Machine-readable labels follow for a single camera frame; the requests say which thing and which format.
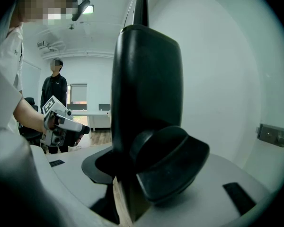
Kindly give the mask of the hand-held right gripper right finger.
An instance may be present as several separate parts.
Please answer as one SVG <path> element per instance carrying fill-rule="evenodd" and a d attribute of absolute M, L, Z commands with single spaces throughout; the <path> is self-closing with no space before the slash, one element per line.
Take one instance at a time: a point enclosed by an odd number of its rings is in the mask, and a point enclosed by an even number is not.
<path fill-rule="evenodd" d="M 219 227 L 240 217 L 223 185 L 238 183 L 258 203 L 268 189 L 231 161 L 210 154 L 196 179 L 181 194 L 150 207 L 136 227 Z"/>

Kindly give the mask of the person's left hand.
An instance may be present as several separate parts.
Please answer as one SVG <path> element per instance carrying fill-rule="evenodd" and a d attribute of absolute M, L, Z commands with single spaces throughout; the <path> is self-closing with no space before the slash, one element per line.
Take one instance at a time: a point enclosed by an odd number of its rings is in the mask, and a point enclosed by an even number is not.
<path fill-rule="evenodd" d="M 48 118 L 47 126 L 50 130 L 54 130 L 55 127 L 60 123 L 60 121 L 61 121 L 60 117 L 50 116 Z"/>

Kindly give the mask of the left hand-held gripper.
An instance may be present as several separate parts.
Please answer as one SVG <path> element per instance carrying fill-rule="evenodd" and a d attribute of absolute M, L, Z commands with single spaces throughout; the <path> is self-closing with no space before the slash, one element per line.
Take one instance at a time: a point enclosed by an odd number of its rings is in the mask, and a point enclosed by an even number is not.
<path fill-rule="evenodd" d="M 42 108 L 44 113 L 44 128 L 46 134 L 41 139 L 41 143 L 48 147 L 74 147 L 76 146 L 83 134 L 90 133 L 90 127 L 85 126 L 72 119 L 71 110 L 68 110 L 55 96 L 45 103 Z M 47 126 L 50 116 L 60 117 L 60 123 L 54 130 L 50 130 Z"/>

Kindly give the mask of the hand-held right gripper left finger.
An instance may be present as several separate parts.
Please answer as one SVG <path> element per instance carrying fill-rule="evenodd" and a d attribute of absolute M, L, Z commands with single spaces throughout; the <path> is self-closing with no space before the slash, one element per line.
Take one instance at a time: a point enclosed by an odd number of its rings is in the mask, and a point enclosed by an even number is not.
<path fill-rule="evenodd" d="M 111 226 L 112 222 L 90 207 L 105 196 L 107 186 L 93 183 L 82 171 L 85 158 L 108 148 L 108 145 L 45 155 L 31 146 L 38 176 L 52 197 L 63 226 Z"/>

